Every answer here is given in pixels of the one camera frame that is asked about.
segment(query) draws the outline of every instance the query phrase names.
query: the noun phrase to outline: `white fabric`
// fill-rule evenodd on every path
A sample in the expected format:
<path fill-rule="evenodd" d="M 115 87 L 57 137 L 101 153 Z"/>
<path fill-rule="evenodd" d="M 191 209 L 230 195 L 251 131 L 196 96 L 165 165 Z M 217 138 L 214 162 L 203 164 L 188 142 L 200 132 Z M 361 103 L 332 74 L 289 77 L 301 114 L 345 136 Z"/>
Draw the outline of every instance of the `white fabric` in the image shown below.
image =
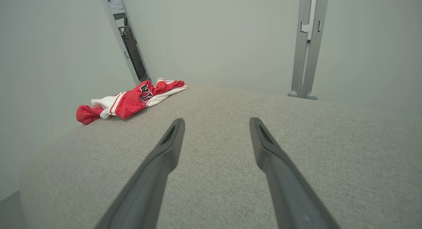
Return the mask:
<path fill-rule="evenodd" d="M 184 87 L 181 87 L 181 88 L 175 88 L 175 89 L 169 90 L 169 91 L 167 91 L 167 92 L 165 92 L 161 95 L 154 95 L 146 102 L 146 107 L 149 108 L 149 107 L 152 107 L 156 104 L 159 104 L 162 101 L 164 101 L 167 97 L 169 97 L 170 95 L 174 95 L 174 94 L 181 92 L 182 90 L 185 90 L 185 89 L 187 89 L 187 85 L 184 85 Z"/>
<path fill-rule="evenodd" d="M 100 113 L 102 119 L 108 119 L 110 116 L 116 116 L 116 107 L 120 99 L 126 92 L 120 92 L 115 96 L 106 96 L 102 99 L 93 99 L 91 104 L 95 109 L 102 107 L 104 110 Z"/>

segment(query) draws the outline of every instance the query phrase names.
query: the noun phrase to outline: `white stripe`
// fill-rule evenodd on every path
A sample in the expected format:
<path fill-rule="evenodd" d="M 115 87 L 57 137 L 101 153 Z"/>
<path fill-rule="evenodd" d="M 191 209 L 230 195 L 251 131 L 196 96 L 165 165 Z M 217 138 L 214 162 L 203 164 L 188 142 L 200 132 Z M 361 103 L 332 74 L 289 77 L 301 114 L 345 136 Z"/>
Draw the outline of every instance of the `white stripe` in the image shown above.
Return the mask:
<path fill-rule="evenodd" d="M 111 109 L 111 115 L 113 115 L 113 114 L 115 114 L 116 113 L 116 108 L 117 108 L 117 105 L 119 104 L 119 102 L 120 102 L 120 100 L 122 99 L 122 97 L 125 95 L 125 93 L 126 93 L 126 91 L 125 92 L 122 92 L 118 97 L 117 97 L 117 100 L 116 100 L 116 102 L 114 103 L 114 106 L 113 106 L 113 108 Z"/>
<path fill-rule="evenodd" d="M 158 84 L 158 82 L 165 82 L 166 84 L 170 84 L 170 83 L 173 83 L 174 81 L 166 81 L 165 79 L 163 79 L 163 78 L 158 78 L 158 80 L 157 80 L 157 84 Z"/>

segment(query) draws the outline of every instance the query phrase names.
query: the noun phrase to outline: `red and white garment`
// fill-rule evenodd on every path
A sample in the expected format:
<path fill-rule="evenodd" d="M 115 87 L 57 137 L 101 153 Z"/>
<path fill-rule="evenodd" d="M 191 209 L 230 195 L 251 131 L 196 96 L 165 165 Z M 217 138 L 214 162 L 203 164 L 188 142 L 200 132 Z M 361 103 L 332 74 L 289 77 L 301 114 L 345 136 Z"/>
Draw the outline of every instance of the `red and white garment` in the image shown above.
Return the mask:
<path fill-rule="evenodd" d="M 144 81 L 133 90 L 91 100 L 93 108 L 88 105 L 79 106 L 76 119 L 85 125 L 99 117 L 107 119 L 110 116 L 120 116 L 126 119 L 139 110 L 159 104 L 168 96 L 185 89 L 187 85 L 183 81 L 166 81 L 159 78 L 155 87 L 152 82 Z"/>

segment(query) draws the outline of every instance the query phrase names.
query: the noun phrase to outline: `gray fabric upholstery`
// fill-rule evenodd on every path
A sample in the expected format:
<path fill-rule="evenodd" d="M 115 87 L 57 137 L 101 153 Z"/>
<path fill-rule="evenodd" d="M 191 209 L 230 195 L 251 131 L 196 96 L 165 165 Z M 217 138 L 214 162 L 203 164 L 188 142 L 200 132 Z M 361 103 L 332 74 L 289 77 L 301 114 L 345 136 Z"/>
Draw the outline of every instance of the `gray fabric upholstery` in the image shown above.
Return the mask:
<path fill-rule="evenodd" d="M 157 228 L 276 228 L 249 118 L 259 117 L 342 228 L 422 228 L 422 119 L 195 88 L 132 118 L 99 119 L 27 167 L 29 228 L 92 228 L 175 119 L 186 131 Z"/>

